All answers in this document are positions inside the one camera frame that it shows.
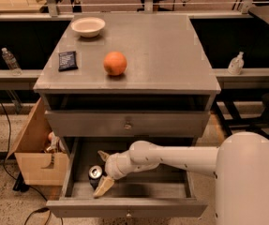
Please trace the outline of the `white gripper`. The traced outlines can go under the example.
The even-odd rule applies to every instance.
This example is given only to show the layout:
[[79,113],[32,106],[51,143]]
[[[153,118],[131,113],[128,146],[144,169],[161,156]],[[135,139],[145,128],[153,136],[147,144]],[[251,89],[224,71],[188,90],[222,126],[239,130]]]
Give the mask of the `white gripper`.
[[98,150],[100,158],[105,162],[105,172],[108,176],[102,176],[98,186],[93,193],[94,198],[102,197],[114,185],[114,180],[119,180],[134,172],[134,165],[130,159],[129,152],[108,153]]

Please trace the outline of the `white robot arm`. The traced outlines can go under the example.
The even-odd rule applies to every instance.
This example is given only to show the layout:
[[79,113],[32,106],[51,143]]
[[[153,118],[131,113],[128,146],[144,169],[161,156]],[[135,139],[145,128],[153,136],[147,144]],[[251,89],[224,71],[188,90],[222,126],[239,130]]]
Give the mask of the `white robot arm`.
[[216,225],[269,225],[269,140],[238,132],[219,147],[160,146],[134,142],[123,153],[100,153],[105,162],[94,196],[103,196],[115,181],[160,164],[214,176]]

